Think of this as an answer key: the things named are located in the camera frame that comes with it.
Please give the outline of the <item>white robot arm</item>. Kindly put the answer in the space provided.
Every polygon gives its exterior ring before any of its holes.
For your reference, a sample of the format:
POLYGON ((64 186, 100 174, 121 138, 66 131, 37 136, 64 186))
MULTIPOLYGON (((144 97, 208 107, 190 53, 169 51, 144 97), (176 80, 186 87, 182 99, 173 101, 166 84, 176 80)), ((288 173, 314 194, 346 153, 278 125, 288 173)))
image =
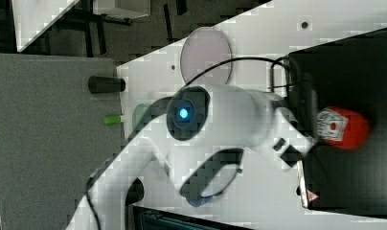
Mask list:
POLYGON ((193 207, 222 194, 245 150, 288 168, 317 141, 277 94, 226 84, 190 85, 156 101, 123 150, 89 177, 65 230, 125 230, 132 184, 157 161, 193 207))

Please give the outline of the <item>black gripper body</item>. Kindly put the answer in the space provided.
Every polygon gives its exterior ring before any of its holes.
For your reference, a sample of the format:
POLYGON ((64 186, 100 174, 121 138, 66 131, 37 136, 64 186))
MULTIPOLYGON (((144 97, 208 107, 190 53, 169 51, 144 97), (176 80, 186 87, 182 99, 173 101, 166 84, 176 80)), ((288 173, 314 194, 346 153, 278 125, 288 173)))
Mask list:
POLYGON ((296 82, 297 92, 297 119, 303 131, 313 139, 317 134, 317 95, 314 90, 313 77, 311 74, 303 74, 296 82))

